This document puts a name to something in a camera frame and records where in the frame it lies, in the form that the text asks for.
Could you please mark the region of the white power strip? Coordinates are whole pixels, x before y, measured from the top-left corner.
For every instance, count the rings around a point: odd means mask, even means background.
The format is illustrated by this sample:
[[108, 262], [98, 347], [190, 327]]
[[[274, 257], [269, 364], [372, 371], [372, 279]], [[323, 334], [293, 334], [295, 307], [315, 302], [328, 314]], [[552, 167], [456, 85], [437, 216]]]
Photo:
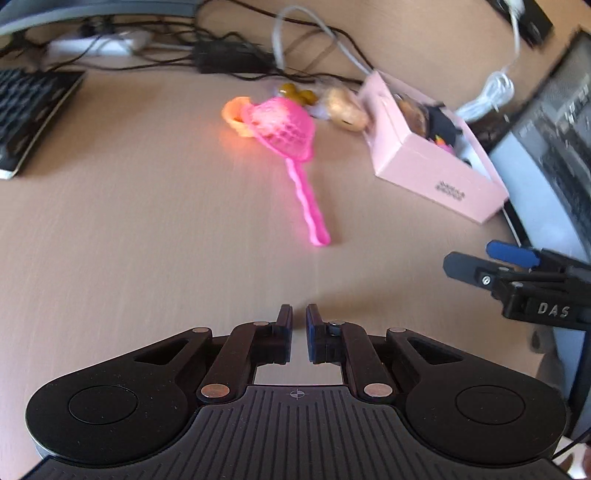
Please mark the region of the white power strip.
[[97, 34], [82, 37], [79, 33], [67, 33], [49, 42], [50, 58], [67, 56], [130, 56], [140, 52], [153, 39], [151, 32], [141, 29], [124, 30], [113, 34]]

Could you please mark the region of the black wall socket strip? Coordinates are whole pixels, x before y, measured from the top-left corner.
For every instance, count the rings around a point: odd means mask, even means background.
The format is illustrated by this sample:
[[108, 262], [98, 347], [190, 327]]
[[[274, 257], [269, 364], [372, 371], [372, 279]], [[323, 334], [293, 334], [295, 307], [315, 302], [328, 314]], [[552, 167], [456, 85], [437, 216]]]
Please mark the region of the black wall socket strip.
[[[510, 25], [513, 25], [507, 1], [487, 0], [487, 3]], [[519, 36], [532, 48], [541, 47], [551, 36], [554, 25], [535, 0], [524, 0], [516, 15]]]

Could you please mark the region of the curved black monitor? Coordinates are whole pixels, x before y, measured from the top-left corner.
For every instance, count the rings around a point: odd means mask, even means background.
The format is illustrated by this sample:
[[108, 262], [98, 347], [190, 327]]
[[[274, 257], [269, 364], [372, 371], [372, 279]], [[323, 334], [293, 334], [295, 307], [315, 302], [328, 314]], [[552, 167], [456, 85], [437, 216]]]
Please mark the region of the curved black monitor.
[[195, 0], [15, 0], [1, 8], [1, 34], [94, 16], [152, 15], [192, 18]]

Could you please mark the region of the black plush toy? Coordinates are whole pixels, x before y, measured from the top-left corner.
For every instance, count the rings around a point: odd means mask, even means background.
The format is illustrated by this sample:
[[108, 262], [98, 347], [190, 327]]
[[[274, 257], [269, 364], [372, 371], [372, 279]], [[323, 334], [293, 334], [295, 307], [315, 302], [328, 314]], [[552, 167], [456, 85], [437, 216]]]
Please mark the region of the black plush toy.
[[441, 105], [425, 105], [430, 114], [430, 133], [427, 139], [430, 141], [436, 136], [443, 138], [454, 148], [457, 140], [462, 136], [463, 130], [446, 115]]

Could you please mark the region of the packaged bread with barcode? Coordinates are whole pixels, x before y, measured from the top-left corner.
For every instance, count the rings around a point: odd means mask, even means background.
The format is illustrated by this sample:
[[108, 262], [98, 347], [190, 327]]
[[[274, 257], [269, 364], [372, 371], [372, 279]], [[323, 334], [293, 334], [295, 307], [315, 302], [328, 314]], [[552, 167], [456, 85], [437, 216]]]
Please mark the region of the packaged bread with barcode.
[[397, 103], [410, 130], [423, 138], [427, 138], [430, 133], [430, 114], [427, 107], [408, 95], [395, 94], [394, 101]]

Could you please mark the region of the white battery charger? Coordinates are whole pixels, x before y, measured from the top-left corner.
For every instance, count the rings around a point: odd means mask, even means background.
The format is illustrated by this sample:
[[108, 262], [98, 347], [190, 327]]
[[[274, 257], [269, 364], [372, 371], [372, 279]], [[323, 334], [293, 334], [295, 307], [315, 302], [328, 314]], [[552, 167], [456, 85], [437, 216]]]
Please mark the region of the white battery charger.
[[455, 154], [460, 160], [469, 165], [473, 170], [488, 180], [491, 179], [491, 176], [486, 170], [485, 164], [482, 162], [480, 156], [464, 136], [457, 140]]

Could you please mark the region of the orange toy piece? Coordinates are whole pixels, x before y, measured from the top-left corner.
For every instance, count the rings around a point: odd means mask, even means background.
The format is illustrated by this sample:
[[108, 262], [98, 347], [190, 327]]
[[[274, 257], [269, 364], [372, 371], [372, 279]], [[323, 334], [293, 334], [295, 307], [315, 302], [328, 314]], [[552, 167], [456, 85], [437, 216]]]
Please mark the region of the orange toy piece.
[[242, 119], [242, 110], [252, 104], [247, 96], [232, 98], [221, 109], [221, 117], [242, 138], [252, 138], [253, 133]]

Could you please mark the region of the pink cardboard box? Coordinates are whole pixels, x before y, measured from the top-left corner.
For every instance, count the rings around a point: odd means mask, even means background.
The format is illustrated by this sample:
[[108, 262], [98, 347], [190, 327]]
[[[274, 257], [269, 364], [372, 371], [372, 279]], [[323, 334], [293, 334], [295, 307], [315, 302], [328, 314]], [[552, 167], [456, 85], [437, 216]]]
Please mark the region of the pink cardboard box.
[[366, 78], [358, 99], [370, 118], [363, 135], [375, 175], [479, 224], [492, 218], [509, 199], [509, 192], [466, 122], [449, 109], [443, 110], [463, 130], [462, 136], [480, 156], [490, 180], [456, 154], [413, 133], [394, 101], [395, 94], [408, 95], [423, 105], [436, 104], [434, 99], [387, 73], [375, 71]]

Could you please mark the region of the black keyboard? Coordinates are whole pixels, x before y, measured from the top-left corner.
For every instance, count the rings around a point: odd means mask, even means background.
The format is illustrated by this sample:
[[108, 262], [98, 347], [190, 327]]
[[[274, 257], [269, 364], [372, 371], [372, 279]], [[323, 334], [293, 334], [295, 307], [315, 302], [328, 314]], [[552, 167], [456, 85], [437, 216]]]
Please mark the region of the black keyboard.
[[84, 71], [1, 70], [1, 179], [12, 179], [70, 97]]

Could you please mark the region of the black power adapter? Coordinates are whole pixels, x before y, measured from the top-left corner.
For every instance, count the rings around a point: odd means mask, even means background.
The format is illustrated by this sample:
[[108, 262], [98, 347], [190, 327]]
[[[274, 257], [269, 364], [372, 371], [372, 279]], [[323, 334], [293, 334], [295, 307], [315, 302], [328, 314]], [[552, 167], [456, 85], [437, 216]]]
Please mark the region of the black power adapter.
[[192, 61], [201, 74], [269, 74], [273, 55], [243, 41], [202, 40], [192, 48]]

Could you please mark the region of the glass side computer case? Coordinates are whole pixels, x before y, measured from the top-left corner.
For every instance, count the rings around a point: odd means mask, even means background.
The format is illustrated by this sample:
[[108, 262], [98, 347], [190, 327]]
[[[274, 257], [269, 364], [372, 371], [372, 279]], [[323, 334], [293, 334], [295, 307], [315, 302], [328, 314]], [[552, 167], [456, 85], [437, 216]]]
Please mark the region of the glass side computer case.
[[489, 157], [516, 242], [590, 261], [590, 32], [578, 29]]

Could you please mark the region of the pink toy net scoop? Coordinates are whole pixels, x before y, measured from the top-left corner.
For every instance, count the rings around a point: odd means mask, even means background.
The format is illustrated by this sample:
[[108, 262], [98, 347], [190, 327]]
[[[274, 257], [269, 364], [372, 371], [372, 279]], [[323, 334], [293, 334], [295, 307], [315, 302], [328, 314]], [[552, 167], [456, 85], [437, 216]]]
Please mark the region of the pink toy net scoop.
[[318, 247], [330, 245], [331, 235], [303, 167], [314, 157], [314, 119], [293, 100], [273, 97], [243, 107], [242, 121], [260, 144], [286, 163], [287, 174], [294, 183], [295, 196], [300, 201], [308, 227], [308, 241]]

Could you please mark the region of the packaged round yellow bun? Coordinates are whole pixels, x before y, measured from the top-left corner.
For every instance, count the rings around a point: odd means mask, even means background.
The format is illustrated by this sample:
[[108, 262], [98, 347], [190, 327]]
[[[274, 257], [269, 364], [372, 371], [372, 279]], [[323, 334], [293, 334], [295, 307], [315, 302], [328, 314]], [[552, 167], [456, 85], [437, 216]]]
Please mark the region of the packaged round yellow bun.
[[370, 122], [356, 94], [342, 86], [328, 87], [322, 92], [318, 114], [335, 126], [352, 132], [362, 132]]

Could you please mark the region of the packaged brown balls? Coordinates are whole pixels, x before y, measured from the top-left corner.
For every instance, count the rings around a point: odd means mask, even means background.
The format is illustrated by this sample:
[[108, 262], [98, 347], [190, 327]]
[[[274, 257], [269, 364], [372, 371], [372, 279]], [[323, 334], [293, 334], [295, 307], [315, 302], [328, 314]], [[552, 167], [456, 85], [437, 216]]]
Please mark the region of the packaged brown balls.
[[293, 100], [303, 107], [311, 107], [318, 104], [318, 96], [313, 90], [301, 90], [294, 83], [283, 83], [277, 89], [277, 95]]

